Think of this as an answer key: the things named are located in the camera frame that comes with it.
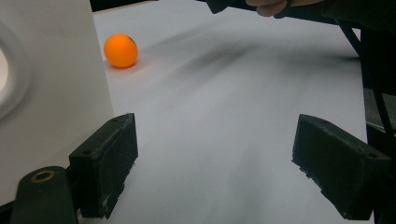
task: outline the dark sleeve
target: dark sleeve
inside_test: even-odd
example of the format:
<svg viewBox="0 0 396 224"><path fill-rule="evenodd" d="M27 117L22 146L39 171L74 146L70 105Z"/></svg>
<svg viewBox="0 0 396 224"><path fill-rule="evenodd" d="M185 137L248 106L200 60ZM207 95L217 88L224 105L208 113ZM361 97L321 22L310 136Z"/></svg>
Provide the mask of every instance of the dark sleeve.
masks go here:
<svg viewBox="0 0 396 224"><path fill-rule="evenodd" d="M396 0L324 0L322 14L396 34Z"/></svg>

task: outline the ball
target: ball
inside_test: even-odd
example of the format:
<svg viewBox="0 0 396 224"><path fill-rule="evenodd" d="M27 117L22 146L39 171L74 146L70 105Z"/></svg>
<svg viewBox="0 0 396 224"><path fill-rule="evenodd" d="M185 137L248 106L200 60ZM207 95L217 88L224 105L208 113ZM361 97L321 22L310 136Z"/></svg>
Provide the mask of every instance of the ball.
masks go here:
<svg viewBox="0 0 396 224"><path fill-rule="evenodd" d="M108 62L119 68L132 66L138 54L136 43L125 34L111 35L105 42L104 52Z"/></svg>

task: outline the human hand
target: human hand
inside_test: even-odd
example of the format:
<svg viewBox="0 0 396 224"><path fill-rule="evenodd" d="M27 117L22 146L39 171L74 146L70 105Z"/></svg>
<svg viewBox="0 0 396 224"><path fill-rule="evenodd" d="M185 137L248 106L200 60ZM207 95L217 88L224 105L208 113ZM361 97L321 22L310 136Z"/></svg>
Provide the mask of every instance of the human hand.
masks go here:
<svg viewBox="0 0 396 224"><path fill-rule="evenodd" d="M290 0L292 7L306 6L323 0ZM286 0L246 0L247 4L257 7L256 11L264 17L272 17L282 11L288 3Z"/></svg>

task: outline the white table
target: white table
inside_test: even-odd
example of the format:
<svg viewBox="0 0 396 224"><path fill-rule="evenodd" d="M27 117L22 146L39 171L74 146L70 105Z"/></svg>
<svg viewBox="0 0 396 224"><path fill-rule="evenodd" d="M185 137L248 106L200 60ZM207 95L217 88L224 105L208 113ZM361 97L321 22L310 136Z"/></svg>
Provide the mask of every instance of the white table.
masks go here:
<svg viewBox="0 0 396 224"><path fill-rule="evenodd" d="M125 33L140 50L128 69L104 58L139 158L110 220L82 223L350 223L291 162L299 114L365 139L360 65L338 27L192 0L94 20L102 46Z"/></svg>

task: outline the orange ball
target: orange ball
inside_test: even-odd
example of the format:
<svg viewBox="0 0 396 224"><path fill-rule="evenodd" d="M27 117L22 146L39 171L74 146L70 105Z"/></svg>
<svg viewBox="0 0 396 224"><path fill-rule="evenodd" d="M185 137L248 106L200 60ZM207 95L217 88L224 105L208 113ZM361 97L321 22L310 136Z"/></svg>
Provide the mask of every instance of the orange ball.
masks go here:
<svg viewBox="0 0 396 224"><path fill-rule="evenodd" d="M125 68L134 64L137 58L137 45L125 34L111 35L105 42L107 60L116 67Z"/></svg>

